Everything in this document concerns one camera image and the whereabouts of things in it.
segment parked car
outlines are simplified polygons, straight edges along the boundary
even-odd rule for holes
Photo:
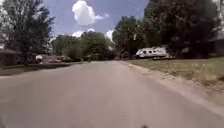
[[[136,53],[137,58],[164,58],[168,53],[164,47],[143,48]]]

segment blue sky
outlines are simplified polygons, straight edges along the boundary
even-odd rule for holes
[[[90,28],[106,34],[121,16],[142,17],[147,3],[148,0],[47,0],[51,16],[56,18],[54,36]]]

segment rv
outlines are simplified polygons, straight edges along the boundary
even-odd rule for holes
[[[136,53],[137,58],[164,58],[168,53],[164,47],[143,48]]]

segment asphalt road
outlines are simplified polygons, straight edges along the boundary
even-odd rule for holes
[[[224,119],[119,62],[0,80],[5,128],[224,128]]]

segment lawn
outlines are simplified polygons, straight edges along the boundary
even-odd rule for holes
[[[0,76],[11,76],[16,74],[21,74],[25,72],[38,71],[38,70],[46,70],[46,69],[56,69],[68,67],[71,64],[35,64],[35,65],[16,65],[16,66],[6,66],[0,67]]]
[[[204,86],[224,86],[224,57],[200,60],[131,60],[132,64],[196,80]]]

